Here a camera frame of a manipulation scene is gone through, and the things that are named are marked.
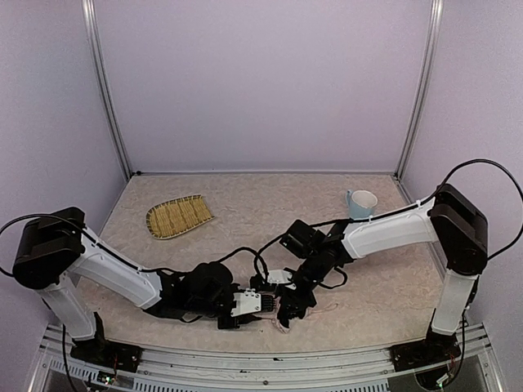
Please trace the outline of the pink folding umbrella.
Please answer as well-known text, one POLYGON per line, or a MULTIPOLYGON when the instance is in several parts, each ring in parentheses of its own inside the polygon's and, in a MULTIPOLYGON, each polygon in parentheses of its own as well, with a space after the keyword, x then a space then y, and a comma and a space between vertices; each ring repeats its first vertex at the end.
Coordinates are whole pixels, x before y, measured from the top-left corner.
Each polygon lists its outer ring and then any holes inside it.
POLYGON ((314 308, 307 308, 304 311, 304 314, 302 317, 299 317, 298 315, 291 314, 290 311, 283 312, 283 306, 280 304, 281 300, 280 298, 277 298, 275 301, 275 309, 269 313, 263 313, 259 314, 258 318, 261 321, 269 321, 270 325, 274 327, 278 332, 282 334, 289 334, 291 331, 291 320, 292 319, 310 319, 314 318, 320 314, 327 314, 330 312, 333 312, 334 310, 338 309, 340 304, 336 301, 330 302, 328 305, 323 307, 314 307, 314 308))

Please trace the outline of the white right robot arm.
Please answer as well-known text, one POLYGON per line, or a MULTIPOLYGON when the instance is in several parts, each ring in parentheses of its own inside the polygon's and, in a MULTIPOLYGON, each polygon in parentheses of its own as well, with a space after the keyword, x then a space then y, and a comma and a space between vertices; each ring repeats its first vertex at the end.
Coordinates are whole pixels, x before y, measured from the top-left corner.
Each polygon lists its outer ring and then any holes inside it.
POLYGON ((303 318, 316 304, 315 288, 346 263, 411 244, 439 243, 447 266, 429 330, 452 336, 487 266, 487 242, 485 215, 450 184, 403 209, 363 221, 340 220, 327 234, 296 220, 280 243, 302 264, 291 273, 290 286, 279 291, 277 319, 287 327, 291 319, 303 318))

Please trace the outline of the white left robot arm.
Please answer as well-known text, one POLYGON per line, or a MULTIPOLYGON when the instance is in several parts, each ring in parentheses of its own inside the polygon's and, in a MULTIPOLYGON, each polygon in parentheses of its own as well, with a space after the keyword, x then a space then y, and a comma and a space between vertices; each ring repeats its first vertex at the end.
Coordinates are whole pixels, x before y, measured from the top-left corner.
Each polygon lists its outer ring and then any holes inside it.
POLYGON ((190 314, 194 320, 215 318, 220 329, 237 328, 273 306, 270 297, 234 283, 220 261, 201 263, 190 272, 135 264, 101 241, 84 217, 76 207, 22 216, 25 227, 11 272, 18 284, 40 294, 75 341, 100 336, 102 327, 76 291, 74 274, 155 318, 182 323, 190 314))

